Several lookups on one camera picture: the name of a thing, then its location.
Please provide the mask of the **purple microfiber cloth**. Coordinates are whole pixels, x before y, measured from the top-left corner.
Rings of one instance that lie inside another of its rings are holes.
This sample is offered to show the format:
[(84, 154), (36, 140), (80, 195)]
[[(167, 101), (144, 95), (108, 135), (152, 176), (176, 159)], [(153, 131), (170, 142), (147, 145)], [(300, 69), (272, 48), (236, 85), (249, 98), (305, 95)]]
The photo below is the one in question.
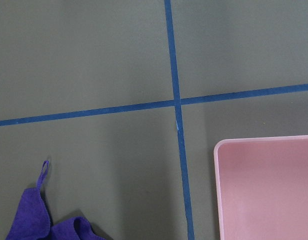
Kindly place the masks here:
[(102, 240), (91, 223), (82, 216), (52, 225), (50, 214), (41, 195), (41, 187), (49, 172), (49, 161), (42, 164), (36, 186), (26, 188), (6, 236), (7, 240)]

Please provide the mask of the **pink plastic box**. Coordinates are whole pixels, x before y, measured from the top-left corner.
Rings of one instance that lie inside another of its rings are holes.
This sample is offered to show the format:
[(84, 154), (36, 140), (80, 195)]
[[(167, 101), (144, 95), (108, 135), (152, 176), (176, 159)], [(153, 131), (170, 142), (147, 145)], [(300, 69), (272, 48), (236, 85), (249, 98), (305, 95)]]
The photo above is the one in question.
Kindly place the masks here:
[(214, 147), (222, 240), (308, 240), (308, 135)]

